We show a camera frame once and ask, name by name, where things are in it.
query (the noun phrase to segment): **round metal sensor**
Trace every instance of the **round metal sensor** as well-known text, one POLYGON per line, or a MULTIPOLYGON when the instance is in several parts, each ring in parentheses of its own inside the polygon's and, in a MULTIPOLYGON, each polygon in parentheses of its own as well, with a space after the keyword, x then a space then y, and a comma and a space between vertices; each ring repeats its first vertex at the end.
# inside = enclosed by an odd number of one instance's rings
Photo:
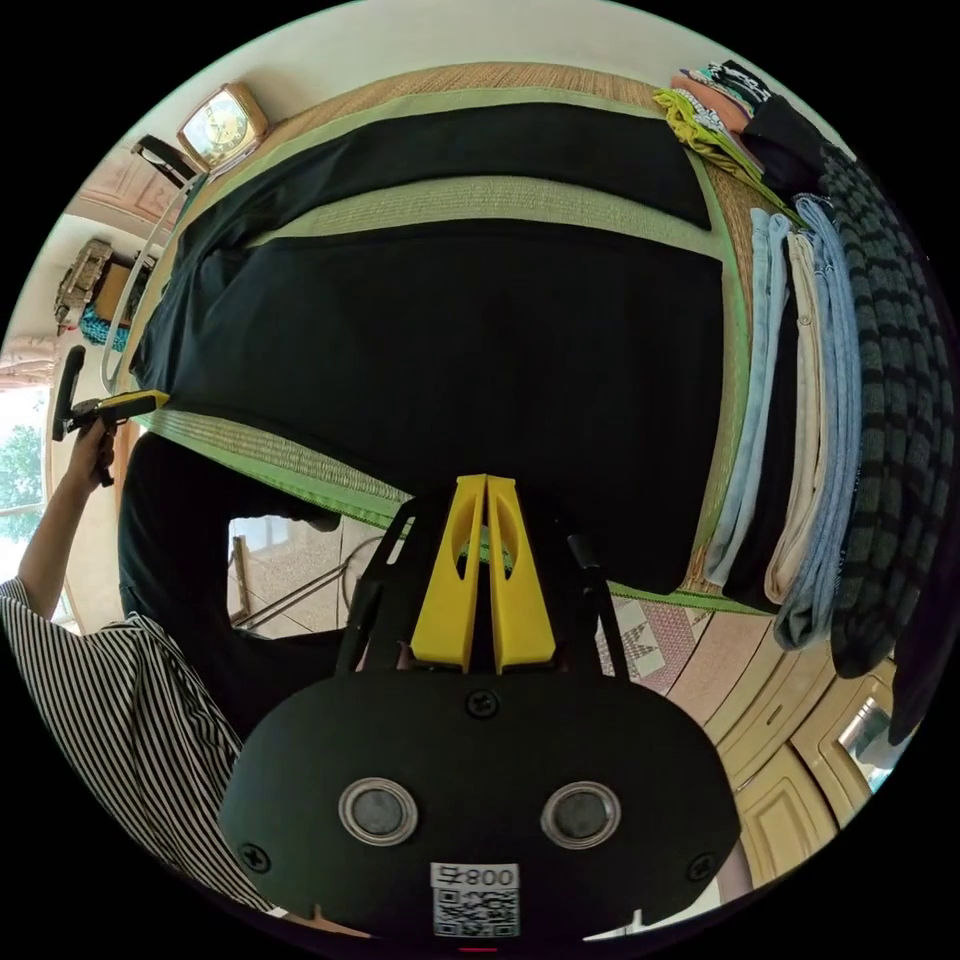
POLYGON ((340 822, 363 843, 389 847, 406 840, 417 827, 417 805, 393 780, 365 777, 340 797, 340 822))
POLYGON ((610 837, 620 823, 620 801, 600 783, 579 781, 554 793, 543 808, 540 826, 558 846, 586 850, 610 837))

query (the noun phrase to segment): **alarm clock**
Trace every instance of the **alarm clock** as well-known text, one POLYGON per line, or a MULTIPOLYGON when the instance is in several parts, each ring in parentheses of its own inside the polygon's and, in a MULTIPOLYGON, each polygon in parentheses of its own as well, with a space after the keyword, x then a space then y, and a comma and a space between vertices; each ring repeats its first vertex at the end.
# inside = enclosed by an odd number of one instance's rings
POLYGON ((190 114, 177 139, 201 170, 221 173, 255 150, 268 127, 247 87, 226 83, 190 114))

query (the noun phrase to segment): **window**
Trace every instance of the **window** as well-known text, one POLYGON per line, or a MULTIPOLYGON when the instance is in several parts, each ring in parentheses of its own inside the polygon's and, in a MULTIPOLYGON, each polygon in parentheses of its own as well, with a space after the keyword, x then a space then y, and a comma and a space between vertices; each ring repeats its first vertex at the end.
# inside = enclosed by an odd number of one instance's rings
MULTIPOLYGON (((43 515, 49 403, 47 387, 0 394, 0 582, 16 576, 43 515)), ((73 619, 66 595, 60 597, 54 619, 73 619)))

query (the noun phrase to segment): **striped shirt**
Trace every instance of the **striped shirt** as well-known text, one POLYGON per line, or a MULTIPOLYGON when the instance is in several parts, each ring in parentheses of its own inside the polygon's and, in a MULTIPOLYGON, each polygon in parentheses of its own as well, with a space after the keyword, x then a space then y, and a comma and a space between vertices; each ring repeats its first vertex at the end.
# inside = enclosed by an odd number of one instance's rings
POLYGON ((168 866, 275 912, 217 825, 240 741, 176 643, 137 614, 77 636, 37 616, 19 580, 0 585, 0 623, 47 729, 107 813, 168 866))

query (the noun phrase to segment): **qr code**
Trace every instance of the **qr code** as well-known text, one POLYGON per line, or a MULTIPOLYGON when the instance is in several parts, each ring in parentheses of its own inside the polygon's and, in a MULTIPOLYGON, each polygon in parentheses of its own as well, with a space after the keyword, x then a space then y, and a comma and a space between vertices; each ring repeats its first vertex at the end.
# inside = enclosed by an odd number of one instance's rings
POLYGON ((516 937, 520 891, 434 889, 433 923, 438 937, 516 937))

